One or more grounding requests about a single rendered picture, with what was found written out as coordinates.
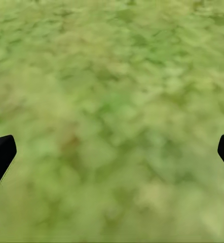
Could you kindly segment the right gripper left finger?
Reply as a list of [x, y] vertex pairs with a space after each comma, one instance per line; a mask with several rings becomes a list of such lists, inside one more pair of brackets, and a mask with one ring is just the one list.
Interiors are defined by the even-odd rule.
[[0, 137], [0, 180], [17, 153], [13, 135]]

